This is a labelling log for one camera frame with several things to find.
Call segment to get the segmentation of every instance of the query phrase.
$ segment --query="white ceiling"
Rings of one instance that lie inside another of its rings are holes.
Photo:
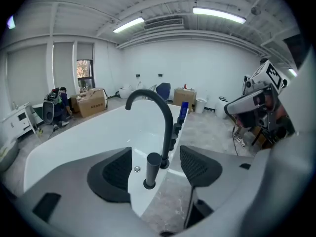
[[[192,13],[193,6],[227,11],[245,17],[246,23],[197,16]],[[260,8],[260,15],[250,13],[254,6]],[[139,16],[145,19],[145,23],[182,17],[185,29],[181,32],[186,33],[186,37],[197,36],[197,31],[205,33],[205,36],[211,32],[221,33],[255,45],[264,51],[258,52],[259,55],[272,55],[275,62],[285,65],[293,62],[285,44],[273,39],[297,26],[283,0],[27,0],[14,15],[16,28],[6,32],[4,42],[9,44],[36,36],[69,34],[122,44],[142,31],[144,24],[119,34],[113,33],[113,30]]]

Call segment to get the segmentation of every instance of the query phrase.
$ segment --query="fluorescent ceiling light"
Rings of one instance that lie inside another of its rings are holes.
[[[202,15],[209,15],[209,16],[215,16],[215,17],[221,17],[221,18],[226,18],[233,20],[235,22],[243,24],[246,22],[245,18],[223,12],[220,10],[213,10],[213,9],[206,9],[206,8],[198,8],[198,7],[193,7],[193,13],[194,14],[202,14]]]
[[[15,27],[13,15],[8,19],[6,24],[8,25],[9,29],[13,29]]]
[[[122,25],[121,27],[115,29],[113,32],[115,32],[117,34],[117,33],[121,32],[121,31],[125,30],[128,27],[137,25],[137,24],[142,23],[142,22],[144,22],[143,18],[137,18],[137,19],[135,19],[133,21],[130,21],[130,22],[126,23],[125,25]]]
[[[296,74],[296,72],[294,71],[294,69],[288,69],[288,70],[292,73],[293,76],[295,76],[295,77],[297,76],[297,74]]]

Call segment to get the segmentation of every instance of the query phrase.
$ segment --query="window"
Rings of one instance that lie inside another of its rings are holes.
[[[80,93],[94,88],[92,60],[77,60],[77,78]]]

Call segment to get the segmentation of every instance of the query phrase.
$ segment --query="blue bottle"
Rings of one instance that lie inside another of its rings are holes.
[[[186,118],[188,106],[189,106],[188,102],[182,102],[181,109],[180,109],[180,115],[179,115],[180,120],[184,120]]]

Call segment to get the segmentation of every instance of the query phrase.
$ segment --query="cardboard box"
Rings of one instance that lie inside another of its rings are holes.
[[[106,96],[104,89],[94,88],[87,92],[85,97],[77,100],[78,107],[83,118],[106,109]]]
[[[79,113],[80,112],[80,109],[79,109],[79,105],[78,105],[78,102],[77,102],[77,97],[84,97],[86,96],[86,92],[84,93],[80,93],[78,95],[72,95],[70,97],[70,100],[71,100],[71,107],[73,109],[73,113]]]
[[[194,104],[196,100],[197,93],[195,90],[191,89],[181,89],[177,88],[174,90],[174,95],[173,95],[173,104],[181,106],[182,102],[188,102],[188,113],[191,112],[192,109],[192,104]]]

